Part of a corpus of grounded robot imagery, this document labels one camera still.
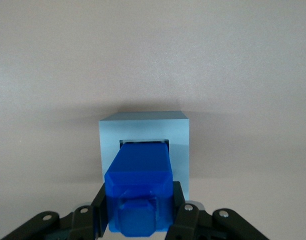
white wall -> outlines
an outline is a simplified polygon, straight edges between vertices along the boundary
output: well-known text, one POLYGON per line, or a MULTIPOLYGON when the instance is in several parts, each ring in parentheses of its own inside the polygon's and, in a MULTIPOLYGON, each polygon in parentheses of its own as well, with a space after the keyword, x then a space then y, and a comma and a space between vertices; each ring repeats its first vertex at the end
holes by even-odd
POLYGON ((270 239, 306 239, 306 1, 295 0, 0 1, 0 238, 92 201, 98 120, 167 110, 190 118, 192 200, 270 239))

light blue box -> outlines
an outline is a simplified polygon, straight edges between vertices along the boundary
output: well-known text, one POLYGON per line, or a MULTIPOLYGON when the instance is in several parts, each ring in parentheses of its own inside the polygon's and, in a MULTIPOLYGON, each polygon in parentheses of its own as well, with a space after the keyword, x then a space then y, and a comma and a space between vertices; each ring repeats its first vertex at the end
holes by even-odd
POLYGON ((102 175, 120 150, 120 143, 168 140, 173 181, 189 200, 190 121, 181 111, 118 112, 99 121, 102 175))

screw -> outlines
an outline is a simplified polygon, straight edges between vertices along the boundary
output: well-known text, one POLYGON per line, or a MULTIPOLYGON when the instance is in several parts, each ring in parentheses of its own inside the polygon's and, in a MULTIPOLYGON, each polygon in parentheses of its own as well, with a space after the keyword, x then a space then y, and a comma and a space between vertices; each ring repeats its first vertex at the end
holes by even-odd
POLYGON ((227 211, 221 210, 218 213, 222 218, 227 218, 229 216, 229 213, 227 211))
POLYGON ((184 209, 185 209, 186 211, 192 211, 192 210, 193 210, 193 206, 190 205, 190 204, 186 204, 186 205, 184 206, 184 209))
POLYGON ((42 219, 43 221, 47 221, 47 220, 50 220, 52 218, 52 215, 48 214, 48 215, 45 215, 42 219))
POLYGON ((88 211, 88 208, 87 208, 87 207, 84 207, 84 208, 82 208, 79 212, 80 212, 81 214, 85 214, 87 211, 88 211))

blue plastic block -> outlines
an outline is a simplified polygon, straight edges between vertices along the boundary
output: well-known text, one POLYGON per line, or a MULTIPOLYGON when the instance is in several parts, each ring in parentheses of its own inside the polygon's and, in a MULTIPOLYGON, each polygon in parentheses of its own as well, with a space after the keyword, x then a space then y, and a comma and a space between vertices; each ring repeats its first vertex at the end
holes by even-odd
POLYGON ((173 180, 181 182, 189 200, 189 125, 181 111, 118 112, 102 119, 99 136, 103 178, 121 142, 168 140, 173 180))
POLYGON ((111 232, 149 237, 168 230, 173 174, 166 143, 124 143, 104 178, 111 232))

black metal bracket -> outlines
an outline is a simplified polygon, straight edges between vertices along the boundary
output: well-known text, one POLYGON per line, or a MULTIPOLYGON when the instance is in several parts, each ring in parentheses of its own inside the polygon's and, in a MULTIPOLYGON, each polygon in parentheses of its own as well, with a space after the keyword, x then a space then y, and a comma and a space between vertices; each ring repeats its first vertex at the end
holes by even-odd
MULTIPOLYGON (((231 209, 209 215, 186 203, 180 182, 173 182, 173 217, 165 240, 268 240, 231 209)), ((94 240, 102 238, 108 225, 105 185, 91 205, 78 207, 63 218, 44 211, 2 238, 2 240, 94 240)))

